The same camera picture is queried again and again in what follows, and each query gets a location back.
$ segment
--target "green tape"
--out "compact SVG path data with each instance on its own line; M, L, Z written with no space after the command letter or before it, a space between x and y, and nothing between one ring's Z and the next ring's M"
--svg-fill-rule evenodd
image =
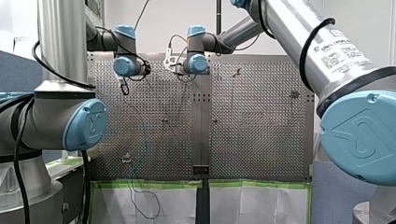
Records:
M278 182L278 181L263 181L263 180L248 180L248 179L236 179L236 180L209 180L210 188L232 188L232 187L262 187L272 189L307 189L308 186L305 183L293 183L293 182Z
M76 165L82 163L82 158L72 158L72 159L66 159L64 161L52 161L47 163L47 165Z
M307 186L307 202L306 202L306 224L311 224L311 209L312 209L312 185L305 184Z
M153 180L112 180L92 181L94 189L200 189L202 181L153 181Z
M93 194L94 194L94 191L95 191L95 189L94 188L92 188L92 184L91 184L91 198L90 198L90 200L91 200L91 203L90 203L90 220L89 220L89 223L90 224L92 224L92 212L93 212Z

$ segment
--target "black pole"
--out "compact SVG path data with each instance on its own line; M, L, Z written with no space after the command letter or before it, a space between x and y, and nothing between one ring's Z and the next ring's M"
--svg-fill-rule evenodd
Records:
M217 6L217 26L216 26L216 34L219 35L221 34L221 0L217 0L218 1L218 6Z

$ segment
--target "white paper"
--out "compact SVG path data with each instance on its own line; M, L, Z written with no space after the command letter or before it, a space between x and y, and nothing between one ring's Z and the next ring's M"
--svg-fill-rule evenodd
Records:
M196 189L148 189L157 195L160 215L145 219L131 202L129 189L96 189L93 194L92 223L95 224L195 224ZM154 217L158 203L149 193L135 193L134 202L147 216Z
M214 224L305 224L306 189L211 188Z
M239 223L275 224L277 189L243 187Z
M210 188L210 223L238 224L242 188Z
M306 223L306 189L278 189L276 224Z

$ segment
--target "metal bracket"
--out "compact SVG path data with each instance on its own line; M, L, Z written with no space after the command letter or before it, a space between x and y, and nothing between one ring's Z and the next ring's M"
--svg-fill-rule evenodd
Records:
M209 166L208 165L194 165L192 168L195 175L208 175Z

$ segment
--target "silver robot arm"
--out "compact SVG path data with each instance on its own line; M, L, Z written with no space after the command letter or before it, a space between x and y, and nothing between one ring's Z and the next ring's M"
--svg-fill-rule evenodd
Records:
M332 161L362 181L396 186L396 88L391 82L396 68L366 58L334 26L335 19L322 18L306 0L232 0L232 4L250 17L221 35L209 34L203 26L190 27L187 59L174 65L177 72L208 74L205 51L230 54L250 38L267 33L299 66L302 82L319 97L321 142Z

